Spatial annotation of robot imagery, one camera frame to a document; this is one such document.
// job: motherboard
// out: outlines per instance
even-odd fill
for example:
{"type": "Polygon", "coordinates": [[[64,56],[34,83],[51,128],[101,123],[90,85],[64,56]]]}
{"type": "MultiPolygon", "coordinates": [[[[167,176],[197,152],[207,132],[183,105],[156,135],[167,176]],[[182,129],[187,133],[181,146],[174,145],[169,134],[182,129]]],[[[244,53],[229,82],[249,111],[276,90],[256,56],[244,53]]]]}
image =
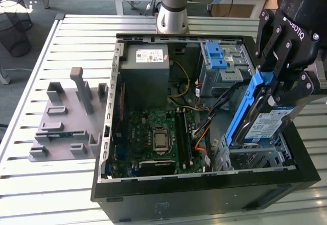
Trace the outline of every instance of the motherboard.
{"type": "Polygon", "coordinates": [[[192,110],[132,111],[126,143],[114,146],[109,171],[115,178],[202,172],[192,153],[192,110]]]}

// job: screw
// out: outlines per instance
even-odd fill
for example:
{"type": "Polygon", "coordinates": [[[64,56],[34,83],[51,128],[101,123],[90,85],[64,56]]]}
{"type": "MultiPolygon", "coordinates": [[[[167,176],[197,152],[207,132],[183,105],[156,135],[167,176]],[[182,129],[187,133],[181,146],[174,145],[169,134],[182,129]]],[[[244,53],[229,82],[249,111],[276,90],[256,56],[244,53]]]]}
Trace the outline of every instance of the screw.
{"type": "Polygon", "coordinates": [[[319,37],[318,34],[314,33],[313,36],[312,36],[312,38],[313,38],[314,40],[319,40],[320,37],[319,37]]]}

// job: slotted metal table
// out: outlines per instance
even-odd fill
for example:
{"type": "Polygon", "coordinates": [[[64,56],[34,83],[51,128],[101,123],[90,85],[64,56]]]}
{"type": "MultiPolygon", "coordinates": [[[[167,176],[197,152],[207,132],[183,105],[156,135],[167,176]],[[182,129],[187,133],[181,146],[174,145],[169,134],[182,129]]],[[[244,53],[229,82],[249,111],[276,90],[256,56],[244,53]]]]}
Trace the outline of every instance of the slotted metal table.
{"type": "MultiPolygon", "coordinates": [[[[191,34],[254,38],[259,24],[241,18],[191,17],[189,22],[191,34]]],[[[81,66],[90,87],[109,83],[116,33],[154,32],[153,17],[66,15],[55,20],[0,144],[1,224],[111,224],[99,205],[90,201],[94,159],[30,163],[27,157],[48,99],[49,82],[60,81],[64,88],[74,88],[70,69],[81,66]]],[[[156,224],[327,224],[326,115],[327,105],[321,99],[306,106],[294,121],[322,181],[265,210],[156,224]]]]}

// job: black mesh trash can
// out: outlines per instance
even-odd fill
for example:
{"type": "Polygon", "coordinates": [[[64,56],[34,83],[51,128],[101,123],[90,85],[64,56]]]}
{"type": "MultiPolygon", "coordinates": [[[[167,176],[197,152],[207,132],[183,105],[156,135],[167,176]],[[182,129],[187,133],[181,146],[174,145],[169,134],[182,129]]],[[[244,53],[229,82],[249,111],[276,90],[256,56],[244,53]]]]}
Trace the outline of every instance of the black mesh trash can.
{"type": "Polygon", "coordinates": [[[0,42],[13,57],[21,57],[31,49],[27,35],[22,31],[18,20],[17,14],[12,15],[12,20],[5,13],[0,14],[0,42]]]}
{"type": "Polygon", "coordinates": [[[14,25],[16,25],[15,21],[20,22],[21,26],[19,28],[22,28],[23,31],[32,27],[33,24],[26,10],[24,0],[2,0],[0,6],[14,25]]]}

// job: power supply label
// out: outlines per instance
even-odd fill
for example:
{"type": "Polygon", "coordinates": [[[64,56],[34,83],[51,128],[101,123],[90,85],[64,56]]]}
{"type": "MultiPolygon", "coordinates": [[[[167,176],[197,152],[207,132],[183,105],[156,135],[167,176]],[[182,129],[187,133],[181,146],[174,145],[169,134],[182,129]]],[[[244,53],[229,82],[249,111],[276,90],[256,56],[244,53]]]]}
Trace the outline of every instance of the power supply label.
{"type": "Polygon", "coordinates": [[[140,49],[136,51],[137,63],[163,63],[164,52],[160,49],[140,49]]]}

